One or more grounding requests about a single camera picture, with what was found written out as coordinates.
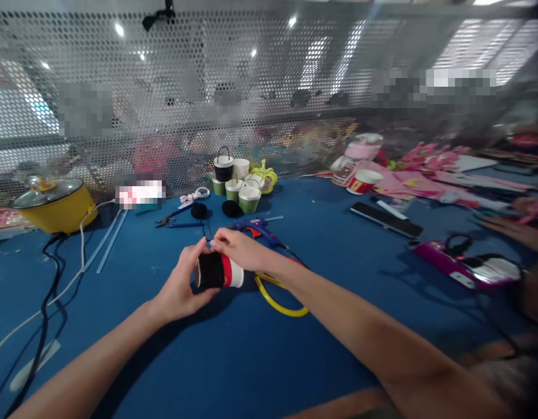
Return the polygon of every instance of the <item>blue table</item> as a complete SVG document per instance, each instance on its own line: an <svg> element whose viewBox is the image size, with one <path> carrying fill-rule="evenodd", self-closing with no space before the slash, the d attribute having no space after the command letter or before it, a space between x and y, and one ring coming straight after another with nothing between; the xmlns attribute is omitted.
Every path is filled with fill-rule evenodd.
<svg viewBox="0 0 538 419"><path fill-rule="evenodd" d="M413 255L407 239L351 213L348 207L358 200L369 202L369 197L353 196L324 179L286 179L279 182L279 191L263 197L258 214L284 215L270 230L313 271L382 308L447 354L500 339L469 291ZM230 223L220 210L222 202L217 196L205 202L214 213L212 233ZM60 310L52 310L48 342L55 334L61 348L37 374L31 392L152 298L182 247L201 238L200 228L154 228L154 220L176 207L177 201L169 200L160 211L138 217L130 213L102 273L95 273L99 256L62 299ZM533 262L523 247L473 223L466 209L419 200L407 215L425 228L422 240L472 232L478 237L473 253L497 252ZM110 220L98 220L88 229L87 257ZM185 212L177 221L193 219ZM53 263L40 253L48 237L33 232L0 242L0 340L38 310L51 283ZM80 268L79 249L79 235L59 249L66 261L60 290ZM286 291L267 287L285 307L299 308ZM526 330L504 299L493 298L489 305L508 332ZM0 387L6 379L0 416L13 400L10 380L34 355L39 323L15 334L0 352ZM283 316L250 281L241 289L223 290L197 315L148 341L114 383L97 417L273 418L378 385L313 316Z"/></svg>

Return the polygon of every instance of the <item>black and red paper cup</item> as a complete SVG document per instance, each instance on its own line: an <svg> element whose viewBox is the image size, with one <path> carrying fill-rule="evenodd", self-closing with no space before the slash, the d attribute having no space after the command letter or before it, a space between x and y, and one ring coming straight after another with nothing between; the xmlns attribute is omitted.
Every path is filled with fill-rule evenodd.
<svg viewBox="0 0 538 419"><path fill-rule="evenodd" d="M244 270L228 256L218 252L202 254L195 266L197 288L239 288L244 284Z"/></svg>

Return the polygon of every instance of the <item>hot glue gun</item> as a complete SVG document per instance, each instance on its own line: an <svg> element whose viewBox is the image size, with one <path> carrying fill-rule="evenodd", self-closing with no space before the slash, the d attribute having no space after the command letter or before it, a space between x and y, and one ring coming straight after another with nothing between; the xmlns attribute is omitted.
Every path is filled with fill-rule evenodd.
<svg viewBox="0 0 538 419"><path fill-rule="evenodd" d="M257 237L263 236L267 242L269 243L269 247L283 247L282 243L276 237L273 233L271 233L265 225L269 221L275 221L278 219L283 219L284 216L276 216L271 218L255 218L250 220L238 220L234 221L228 228L238 230L238 231L245 231L250 230L253 234L253 238L256 239Z"/></svg>

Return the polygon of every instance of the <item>perforated metal panel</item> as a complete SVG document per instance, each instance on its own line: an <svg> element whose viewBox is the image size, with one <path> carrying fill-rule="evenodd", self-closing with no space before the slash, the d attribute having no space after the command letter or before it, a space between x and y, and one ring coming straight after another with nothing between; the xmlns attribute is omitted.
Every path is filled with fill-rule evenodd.
<svg viewBox="0 0 538 419"><path fill-rule="evenodd" d="M0 205L32 174L80 177L97 197L126 172L187 189L223 145L292 175L332 162L355 128L452 138L465 112L428 106L425 70L498 66L506 83L538 48L519 8L197 1L147 33L162 4L0 1ZM378 86L394 100L375 90L392 69L409 80ZM436 114L409 114L415 94ZM384 101L398 112L375 111Z"/></svg>

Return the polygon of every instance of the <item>yellow toy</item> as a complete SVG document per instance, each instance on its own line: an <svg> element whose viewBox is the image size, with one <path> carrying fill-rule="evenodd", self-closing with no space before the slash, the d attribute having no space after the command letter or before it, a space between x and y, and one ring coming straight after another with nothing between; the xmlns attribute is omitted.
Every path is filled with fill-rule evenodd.
<svg viewBox="0 0 538 419"><path fill-rule="evenodd" d="M272 168L265 168L266 160L261 160L261 167L251 170L251 173L260 176L263 178L263 185L261 186L261 193L267 195L273 191L273 187L278 181L279 177L276 175L275 171Z"/></svg>

